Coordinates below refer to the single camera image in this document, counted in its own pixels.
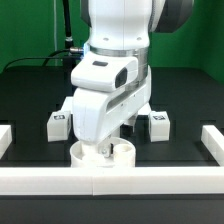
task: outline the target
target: black label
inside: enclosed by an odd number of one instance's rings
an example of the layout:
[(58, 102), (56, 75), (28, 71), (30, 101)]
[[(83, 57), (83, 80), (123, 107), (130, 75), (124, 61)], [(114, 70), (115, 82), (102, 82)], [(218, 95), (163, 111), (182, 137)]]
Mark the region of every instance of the black label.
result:
[(57, 116), (54, 116), (54, 119), (55, 120), (64, 120), (65, 116), (64, 115), (57, 115)]
[(153, 118), (157, 121), (160, 121), (160, 120), (165, 120), (165, 117), (163, 117), (162, 115), (160, 116), (153, 116)]

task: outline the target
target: small white box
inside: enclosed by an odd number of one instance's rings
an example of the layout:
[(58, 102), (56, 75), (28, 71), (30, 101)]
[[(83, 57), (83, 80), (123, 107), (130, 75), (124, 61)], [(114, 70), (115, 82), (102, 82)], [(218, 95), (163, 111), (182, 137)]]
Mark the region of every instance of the small white box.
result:
[(12, 142), (12, 131), (10, 125), (0, 125), (0, 159)]
[(47, 122), (48, 141), (67, 140), (71, 130), (71, 112), (53, 112)]
[(170, 120), (165, 111), (149, 114), (149, 135), (151, 142), (168, 141), (170, 136)]
[(201, 141), (220, 166), (224, 166), (224, 136), (214, 125), (204, 125)]

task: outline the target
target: white block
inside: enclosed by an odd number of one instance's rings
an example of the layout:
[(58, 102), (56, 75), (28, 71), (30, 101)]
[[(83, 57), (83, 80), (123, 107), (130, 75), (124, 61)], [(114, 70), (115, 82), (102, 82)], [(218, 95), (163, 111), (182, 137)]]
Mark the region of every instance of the white block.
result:
[(53, 112), (47, 122), (48, 141), (67, 140), (71, 130), (70, 111)]
[(204, 125), (201, 141), (220, 166), (224, 166), (224, 136), (214, 125)]
[(89, 169), (1, 168), (0, 195), (92, 195)]
[(170, 136), (170, 120), (165, 111), (149, 114), (149, 134), (152, 142), (168, 141)]
[(102, 168), (92, 175), (93, 195), (224, 192), (223, 167)]
[(12, 142), (12, 131), (10, 125), (0, 125), (0, 159)]

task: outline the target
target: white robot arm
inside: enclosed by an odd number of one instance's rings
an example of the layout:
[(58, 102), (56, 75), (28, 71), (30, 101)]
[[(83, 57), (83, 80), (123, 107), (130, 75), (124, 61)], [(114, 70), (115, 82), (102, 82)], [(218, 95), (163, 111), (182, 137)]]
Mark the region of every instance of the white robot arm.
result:
[[(98, 154), (98, 145), (148, 104), (148, 32), (175, 31), (189, 17), (192, 4), (193, 0), (81, 0), (82, 18), (91, 26), (90, 51), (71, 80), (78, 87), (73, 128), (83, 156)], [(173, 17), (172, 8), (180, 11), (178, 17)]]

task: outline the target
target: black table surface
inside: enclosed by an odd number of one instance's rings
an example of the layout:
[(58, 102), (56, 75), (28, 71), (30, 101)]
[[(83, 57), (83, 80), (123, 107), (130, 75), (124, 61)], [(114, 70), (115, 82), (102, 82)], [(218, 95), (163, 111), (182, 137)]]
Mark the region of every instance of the black table surface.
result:
[[(69, 149), (77, 141), (48, 143), (47, 121), (72, 96), (70, 74), (55, 67), (15, 67), (0, 75), (0, 124), (11, 124), (13, 142), (0, 166), (70, 166)], [(137, 150), (137, 166), (217, 166), (201, 143), (202, 126), (224, 132), (224, 85), (195, 69), (152, 69), (152, 110), (167, 111), (170, 141), (150, 142), (148, 119), (139, 116), (128, 137)]]
[[(13, 67), (0, 75), (0, 125), (12, 125), (13, 142), (1, 167), (68, 167), (77, 141), (47, 142), (47, 121), (66, 96), (70, 74), (61, 67)], [(153, 68), (152, 110), (167, 111), (169, 142), (150, 142), (148, 119), (122, 137), (141, 166), (218, 166), (201, 143), (202, 126), (224, 133), (224, 85), (197, 69)], [(1, 196), (0, 223), (223, 223), (223, 195)]]

